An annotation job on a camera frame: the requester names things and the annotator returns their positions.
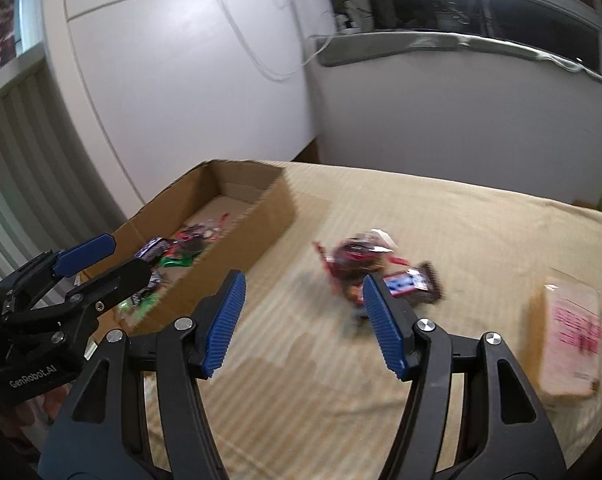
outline striped tablecloth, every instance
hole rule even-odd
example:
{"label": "striped tablecloth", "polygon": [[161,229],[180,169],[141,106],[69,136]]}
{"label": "striped tablecloth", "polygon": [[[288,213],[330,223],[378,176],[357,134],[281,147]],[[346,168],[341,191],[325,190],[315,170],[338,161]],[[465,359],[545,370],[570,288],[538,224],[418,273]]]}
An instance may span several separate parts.
{"label": "striped tablecloth", "polygon": [[[602,214],[551,200],[379,171],[285,163],[298,218],[250,270],[248,297],[225,364],[200,388],[233,480],[378,477],[409,383],[385,368],[371,332],[351,335],[311,242],[332,247],[370,228],[399,255],[432,261],[446,288],[417,313],[449,333],[499,332],[525,344],[530,295],[555,268],[602,292]],[[454,377],[439,468],[458,438],[462,377]],[[154,378],[146,378],[155,462],[162,446]],[[598,396],[551,415],[568,464],[602,426]]]}

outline packaged bread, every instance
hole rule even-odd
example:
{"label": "packaged bread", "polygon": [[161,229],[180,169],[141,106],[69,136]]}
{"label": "packaged bread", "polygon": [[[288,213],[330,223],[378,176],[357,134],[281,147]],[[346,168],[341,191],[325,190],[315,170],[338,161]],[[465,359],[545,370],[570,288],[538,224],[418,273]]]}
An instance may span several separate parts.
{"label": "packaged bread", "polygon": [[530,300],[524,369],[546,408],[598,390],[600,301],[594,288],[556,272]]}

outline open cardboard box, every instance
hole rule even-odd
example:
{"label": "open cardboard box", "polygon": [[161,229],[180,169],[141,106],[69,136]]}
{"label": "open cardboard box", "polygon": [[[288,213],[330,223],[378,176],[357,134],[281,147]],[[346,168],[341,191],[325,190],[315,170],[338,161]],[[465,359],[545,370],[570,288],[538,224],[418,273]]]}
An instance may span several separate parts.
{"label": "open cardboard box", "polygon": [[159,193],[113,234],[116,251],[86,269],[88,280],[134,256],[155,237],[172,237],[185,225],[228,213],[219,239],[191,267],[164,269],[161,299],[134,327],[117,321],[114,310],[98,318],[95,338],[113,328],[142,334],[160,330],[192,313],[214,294],[231,269],[247,270],[294,221],[296,210],[284,169],[251,161],[212,160],[190,170]]}

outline silver bolt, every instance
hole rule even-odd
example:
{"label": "silver bolt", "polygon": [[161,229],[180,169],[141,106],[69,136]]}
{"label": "silver bolt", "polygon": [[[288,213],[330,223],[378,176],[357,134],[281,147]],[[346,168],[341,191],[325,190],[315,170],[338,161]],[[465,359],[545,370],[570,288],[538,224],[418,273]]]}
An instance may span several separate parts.
{"label": "silver bolt", "polygon": [[58,345],[63,339],[65,339],[65,334],[63,332],[54,332],[52,343]]}
{"label": "silver bolt", "polygon": [[193,324],[189,317],[179,317],[174,322],[174,328],[177,330],[187,330],[188,328],[192,328]]}
{"label": "silver bolt", "polygon": [[423,332],[432,332],[436,328],[436,324],[431,319],[424,317],[417,321],[417,327],[419,330],[423,330]]}
{"label": "silver bolt", "polygon": [[500,344],[501,341],[503,341],[503,338],[496,332],[488,332],[485,335],[485,341],[487,341],[491,345],[497,345]]}
{"label": "silver bolt", "polygon": [[106,334],[105,339],[107,339],[110,343],[116,343],[118,341],[121,341],[121,339],[123,339],[123,331],[117,328],[115,328],[114,330],[110,330]]}

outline beige tablecloth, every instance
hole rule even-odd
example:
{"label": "beige tablecloth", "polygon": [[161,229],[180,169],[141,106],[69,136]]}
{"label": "beige tablecloth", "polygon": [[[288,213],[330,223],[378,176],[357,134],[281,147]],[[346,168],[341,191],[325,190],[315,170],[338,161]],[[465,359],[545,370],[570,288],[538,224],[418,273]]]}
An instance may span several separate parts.
{"label": "beige tablecloth", "polygon": [[[530,295],[549,269],[602,292],[602,214],[517,193],[370,170],[285,164],[298,219],[250,270],[248,296],[225,363],[200,381],[212,432],[233,480],[378,477],[409,383],[386,369],[371,332],[348,333],[311,242],[327,247],[369,228],[399,255],[432,261],[446,288],[420,316],[449,333],[495,330],[514,354],[525,343]],[[462,377],[454,377],[439,468],[453,462]],[[158,465],[156,386],[146,380]],[[602,426],[600,392],[551,415],[568,464]]]}

